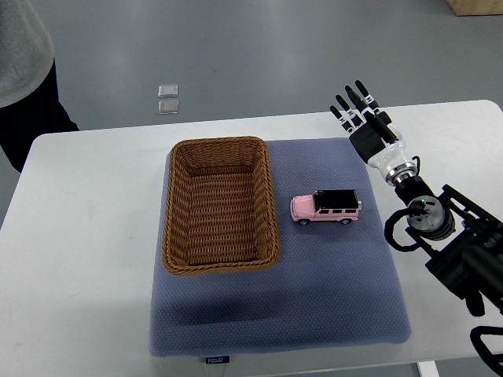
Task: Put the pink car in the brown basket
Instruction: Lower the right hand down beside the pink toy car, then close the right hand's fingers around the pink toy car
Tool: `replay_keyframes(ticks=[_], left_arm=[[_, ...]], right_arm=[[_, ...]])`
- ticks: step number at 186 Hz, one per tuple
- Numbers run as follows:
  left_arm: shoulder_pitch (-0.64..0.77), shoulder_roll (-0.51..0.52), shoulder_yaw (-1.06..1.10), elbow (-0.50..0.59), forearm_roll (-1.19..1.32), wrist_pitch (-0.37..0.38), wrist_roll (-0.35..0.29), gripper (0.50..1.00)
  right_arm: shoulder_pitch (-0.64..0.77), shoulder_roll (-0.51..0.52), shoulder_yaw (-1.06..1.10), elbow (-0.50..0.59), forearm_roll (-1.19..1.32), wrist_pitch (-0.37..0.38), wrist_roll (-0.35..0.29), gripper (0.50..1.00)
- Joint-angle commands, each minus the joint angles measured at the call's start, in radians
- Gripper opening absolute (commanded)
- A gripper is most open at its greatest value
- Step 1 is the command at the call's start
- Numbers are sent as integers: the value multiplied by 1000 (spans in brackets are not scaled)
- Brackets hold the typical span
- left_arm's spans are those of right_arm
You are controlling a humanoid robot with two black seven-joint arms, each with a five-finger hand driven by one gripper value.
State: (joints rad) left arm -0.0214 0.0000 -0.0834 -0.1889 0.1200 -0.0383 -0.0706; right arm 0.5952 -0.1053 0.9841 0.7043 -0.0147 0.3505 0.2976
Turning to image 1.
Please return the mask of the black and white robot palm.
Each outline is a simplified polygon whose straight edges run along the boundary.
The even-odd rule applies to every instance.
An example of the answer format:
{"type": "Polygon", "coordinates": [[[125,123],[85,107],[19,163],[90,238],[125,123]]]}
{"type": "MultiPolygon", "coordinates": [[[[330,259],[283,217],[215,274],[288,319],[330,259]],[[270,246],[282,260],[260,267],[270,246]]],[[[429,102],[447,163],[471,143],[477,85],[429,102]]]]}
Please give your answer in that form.
{"type": "Polygon", "coordinates": [[[405,154],[406,143],[391,120],[384,122],[378,115],[380,106],[360,80],[355,81],[363,99],[350,86],[345,86],[350,105],[339,94],[335,99],[349,116],[347,120],[334,106],[329,107],[361,159],[378,169],[383,178],[403,178],[415,175],[415,162],[405,154]]]}

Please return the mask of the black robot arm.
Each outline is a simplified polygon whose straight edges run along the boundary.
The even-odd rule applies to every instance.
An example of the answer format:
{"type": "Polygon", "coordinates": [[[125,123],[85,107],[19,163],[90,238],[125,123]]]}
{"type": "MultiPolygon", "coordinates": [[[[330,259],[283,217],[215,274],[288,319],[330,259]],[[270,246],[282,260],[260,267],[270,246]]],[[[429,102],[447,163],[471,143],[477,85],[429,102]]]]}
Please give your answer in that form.
{"type": "Polygon", "coordinates": [[[385,240],[397,251],[425,251],[428,271],[465,301],[471,315],[485,313],[485,298],[500,309],[501,221],[449,185],[434,194],[420,176],[420,158],[407,156],[389,115],[361,81],[355,85],[346,86],[347,95],[337,95],[330,110],[362,161],[380,172],[405,205],[386,220],[385,240]]]}

